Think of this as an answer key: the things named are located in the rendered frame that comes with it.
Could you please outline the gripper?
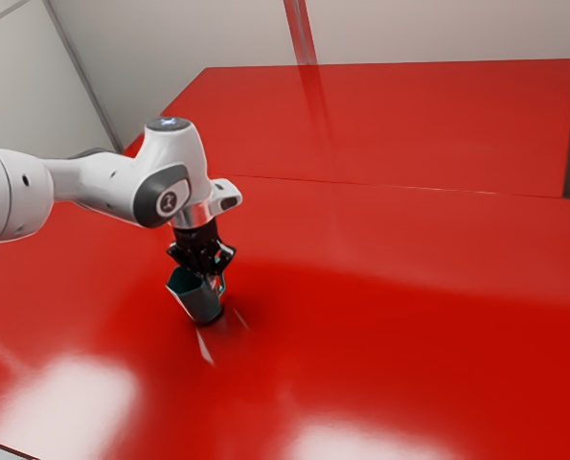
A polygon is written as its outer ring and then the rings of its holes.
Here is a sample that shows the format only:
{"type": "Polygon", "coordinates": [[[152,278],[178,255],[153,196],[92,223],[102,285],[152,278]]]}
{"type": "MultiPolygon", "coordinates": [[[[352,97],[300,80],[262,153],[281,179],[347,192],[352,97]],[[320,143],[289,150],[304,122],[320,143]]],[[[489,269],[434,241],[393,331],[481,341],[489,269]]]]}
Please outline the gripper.
{"type": "Polygon", "coordinates": [[[224,244],[217,223],[209,221],[193,229],[173,228],[174,242],[168,254],[182,267],[206,277],[206,283],[216,296],[226,289],[224,270],[233,260],[236,248],[224,244]]]}

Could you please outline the teal faceted mug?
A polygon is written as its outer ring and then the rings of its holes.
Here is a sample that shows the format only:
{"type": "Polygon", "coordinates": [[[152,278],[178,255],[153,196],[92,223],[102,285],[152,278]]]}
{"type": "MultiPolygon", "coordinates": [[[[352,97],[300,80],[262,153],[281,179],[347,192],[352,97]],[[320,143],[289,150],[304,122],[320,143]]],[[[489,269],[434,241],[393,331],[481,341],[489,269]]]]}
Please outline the teal faceted mug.
{"type": "Polygon", "coordinates": [[[220,303],[222,295],[216,296],[210,290],[206,277],[196,275],[182,266],[172,271],[166,288],[196,325],[209,325],[223,313],[220,303]]]}

